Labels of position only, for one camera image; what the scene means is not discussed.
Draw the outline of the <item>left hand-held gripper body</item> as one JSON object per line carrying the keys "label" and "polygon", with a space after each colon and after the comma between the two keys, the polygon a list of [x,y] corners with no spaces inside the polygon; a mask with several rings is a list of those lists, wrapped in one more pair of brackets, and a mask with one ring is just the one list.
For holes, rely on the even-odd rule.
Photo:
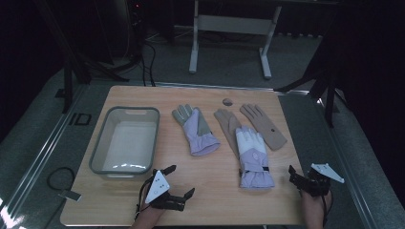
{"label": "left hand-held gripper body", "polygon": [[166,172],[157,170],[152,177],[144,202],[152,208],[182,211],[185,197],[175,197],[169,193],[171,186],[166,179]]}

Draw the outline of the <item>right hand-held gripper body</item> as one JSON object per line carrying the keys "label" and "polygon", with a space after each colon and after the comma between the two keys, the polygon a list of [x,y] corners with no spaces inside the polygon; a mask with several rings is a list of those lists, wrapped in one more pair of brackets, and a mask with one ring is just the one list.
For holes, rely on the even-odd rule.
{"label": "right hand-held gripper body", "polygon": [[301,190],[306,191],[312,197],[325,196],[330,190],[332,180],[340,183],[345,182],[345,179],[338,175],[328,163],[312,163],[308,176],[302,181]]}

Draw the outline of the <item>purple and white ski glove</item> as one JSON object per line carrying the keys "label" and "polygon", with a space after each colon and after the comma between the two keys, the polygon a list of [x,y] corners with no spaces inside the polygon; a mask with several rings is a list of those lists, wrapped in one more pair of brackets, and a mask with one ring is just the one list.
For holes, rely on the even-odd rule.
{"label": "purple and white ski glove", "polygon": [[245,189],[270,189],[275,186],[268,167],[266,145],[260,133],[242,126],[236,129],[236,139],[241,165],[240,187]]}

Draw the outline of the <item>purple glove with grey palm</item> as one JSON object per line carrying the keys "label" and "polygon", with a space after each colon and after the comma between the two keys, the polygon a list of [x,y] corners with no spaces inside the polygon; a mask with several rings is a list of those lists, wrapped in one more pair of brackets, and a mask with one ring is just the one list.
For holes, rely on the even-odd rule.
{"label": "purple glove with grey palm", "polygon": [[179,105],[172,116],[182,126],[192,156],[205,156],[220,147],[220,141],[212,134],[198,107]]}

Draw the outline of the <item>grey plastic basin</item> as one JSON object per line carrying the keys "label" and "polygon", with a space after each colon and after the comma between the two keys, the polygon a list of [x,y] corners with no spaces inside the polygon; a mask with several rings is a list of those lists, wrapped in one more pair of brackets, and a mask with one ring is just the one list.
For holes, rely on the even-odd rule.
{"label": "grey plastic basin", "polygon": [[148,177],[154,161],[160,111],[153,107],[113,107],[103,121],[89,162],[110,178]]}

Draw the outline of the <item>beige knit glove with button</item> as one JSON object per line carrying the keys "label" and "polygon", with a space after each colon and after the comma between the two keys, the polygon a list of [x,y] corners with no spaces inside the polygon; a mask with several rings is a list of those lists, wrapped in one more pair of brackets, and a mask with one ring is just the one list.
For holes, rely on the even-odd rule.
{"label": "beige knit glove with button", "polygon": [[271,150],[279,150],[288,142],[259,105],[244,104],[240,108],[240,112],[248,118],[256,131],[262,135]]}

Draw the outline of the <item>plain beige knit glove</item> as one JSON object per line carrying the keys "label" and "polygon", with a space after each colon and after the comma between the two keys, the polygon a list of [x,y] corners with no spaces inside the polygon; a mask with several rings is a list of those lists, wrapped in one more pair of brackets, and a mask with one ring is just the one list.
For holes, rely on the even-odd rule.
{"label": "plain beige knit glove", "polygon": [[236,129],[242,126],[239,119],[236,117],[236,115],[234,115],[232,112],[226,109],[218,109],[214,113],[214,116],[218,120],[234,155],[236,157],[239,157],[238,144],[236,138]]}

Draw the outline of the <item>person's right hand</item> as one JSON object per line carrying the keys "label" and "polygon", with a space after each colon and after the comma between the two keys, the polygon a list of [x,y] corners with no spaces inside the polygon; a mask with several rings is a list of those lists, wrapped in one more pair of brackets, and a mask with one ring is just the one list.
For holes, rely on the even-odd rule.
{"label": "person's right hand", "polygon": [[332,192],[322,197],[312,197],[310,194],[301,191],[302,211],[305,222],[323,222],[333,203]]}

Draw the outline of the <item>person's left hand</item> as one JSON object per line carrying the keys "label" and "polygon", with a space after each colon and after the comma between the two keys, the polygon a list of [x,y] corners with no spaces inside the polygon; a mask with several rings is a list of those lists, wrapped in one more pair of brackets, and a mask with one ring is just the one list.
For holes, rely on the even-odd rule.
{"label": "person's left hand", "polygon": [[155,225],[163,214],[164,214],[163,209],[153,208],[145,201],[143,201],[140,207],[140,213],[136,219],[136,223],[143,225],[146,224]]}

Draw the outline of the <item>black metal stand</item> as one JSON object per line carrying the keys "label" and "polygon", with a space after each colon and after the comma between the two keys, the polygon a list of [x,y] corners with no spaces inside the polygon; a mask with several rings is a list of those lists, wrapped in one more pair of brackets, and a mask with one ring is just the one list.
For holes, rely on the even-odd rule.
{"label": "black metal stand", "polygon": [[329,34],[324,35],[304,71],[304,75],[284,87],[275,89],[275,92],[287,93],[292,89],[313,80],[314,83],[309,90],[309,95],[311,98],[319,99],[323,94],[327,94],[325,119],[328,125],[332,128],[332,112],[340,57],[341,52],[338,48],[333,46],[332,37]]}

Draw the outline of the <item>grey floor plate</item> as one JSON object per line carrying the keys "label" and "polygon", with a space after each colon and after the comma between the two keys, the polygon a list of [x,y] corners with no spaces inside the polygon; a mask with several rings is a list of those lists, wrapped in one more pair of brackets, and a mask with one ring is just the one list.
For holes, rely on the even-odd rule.
{"label": "grey floor plate", "polygon": [[80,201],[81,199],[81,194],[71,191],[71,190],[63,190],[60,194],[60,197],[65,198],[65,199],[70,199],[74,201]]}

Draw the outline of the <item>black floor marking tape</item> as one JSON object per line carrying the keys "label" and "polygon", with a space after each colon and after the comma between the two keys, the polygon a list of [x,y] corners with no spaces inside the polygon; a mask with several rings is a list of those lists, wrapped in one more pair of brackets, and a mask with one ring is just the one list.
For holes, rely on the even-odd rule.
{"label": "black floor marking tape", "polygon": [[92,116],[90,114],[74,113],[69,124],[75,126],[87,126],[90,124]]}

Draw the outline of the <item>black tripod stand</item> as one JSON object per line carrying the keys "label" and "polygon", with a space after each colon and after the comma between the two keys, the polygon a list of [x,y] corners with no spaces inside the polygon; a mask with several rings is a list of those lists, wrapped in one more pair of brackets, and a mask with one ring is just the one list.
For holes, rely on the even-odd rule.
{"label": "black tripod stand", "polygon": [[73,75],[80,84],[89,84],[92,77],[89,73],[88,66],[94,67],[97,71],[102,72],[107,77],[115,81],[128,82],[128,79],[118,76],[112,71],[103,67],[93,60],[90,56],[81,52],[76,46],[74,39],[66,29],[59,23],[55,17],[54,10],[49,4],[49,0],[33,0],[41,16],[50,29],[58,47],[62,50],[64,57],[64,88],[62,97],[64,98],[63,114],[67,113],[73,106]]}

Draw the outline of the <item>metal floor rail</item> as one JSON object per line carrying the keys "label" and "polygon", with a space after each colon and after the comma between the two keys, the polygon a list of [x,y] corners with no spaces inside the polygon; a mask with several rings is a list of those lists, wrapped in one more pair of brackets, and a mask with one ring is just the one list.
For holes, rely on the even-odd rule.
{"label": "metal floor rail", "polygon": [[306,175],[311,164],[327,163],[344,179],[331,183],[333,205],[326,229],[377,229],[336,133],[324,118],[323,104],[304,91],[277,96],[302,166],[298,172]]}
{"label": "metal floor rail", "polygon": [[19,209],[86,89],[85,85],[77,86],[70,105],[49,91],[40,94],[0,143],[0,229],[12,228],[22,220]]}

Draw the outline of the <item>white desk frame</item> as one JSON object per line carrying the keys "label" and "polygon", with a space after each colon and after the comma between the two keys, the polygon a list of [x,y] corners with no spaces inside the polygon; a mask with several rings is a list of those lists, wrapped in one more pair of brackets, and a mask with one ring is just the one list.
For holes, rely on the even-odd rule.
{"label": "white desk frame", "polygon": [[277,6],[271,19],[242,18],[199,13],[200,0],[194,0],[193,43],[190,54],[189,72],[196,73],[199,57],[199,31],[218,31],[265,35],[266,43],[259,49],[259,57],[265,79],[272,77],[267,58],[272,37],[278,23],[281,6]]}

